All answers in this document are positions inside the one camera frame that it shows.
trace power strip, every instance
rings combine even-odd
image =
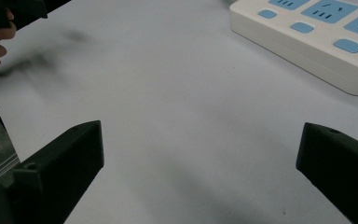
[[[358,5],[338,0],[240,0],[231,29],[337,88],[358,95]]]

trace power switch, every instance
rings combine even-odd
[[[303,34],[307,34],[313,31],[313,27],[304,22],[296,22],[295,24],[292,25],[292,29],[297,30]]]
[[[339,39],[336,43],[334,43],[334,46],[339,49],[346,50],[349,53],[358,53],[358,43],[349,39]]]
[[[259,16],[262,16],[267,19],[272,19],[277,16],[276,12],[273,12],[271,10],[265,9],[258,13]]]

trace white plastic casing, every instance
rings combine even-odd
[[[334,45],[342,38],[358,43],[358,34],[344,29],[358,18],[358,9],[333,24],[301,14],[318,2],[310,0],[288,10],[272,5],[269,0],[240,0],[230,7],[231,29],[339,89],[358,95],[358,53]],[[258,13],[264,9],[277,16],[272,19],[260,16]],[[296,22],[312,26],[313,31],[303,34],[292,29]]]

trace table surface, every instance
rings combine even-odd
[[[73,0],[2,42],[22,161],[102,121],[105,166],[65,223],[350,223],[296,155],[305,122],[358,139],[358,97],[233,33],[228,7]]]

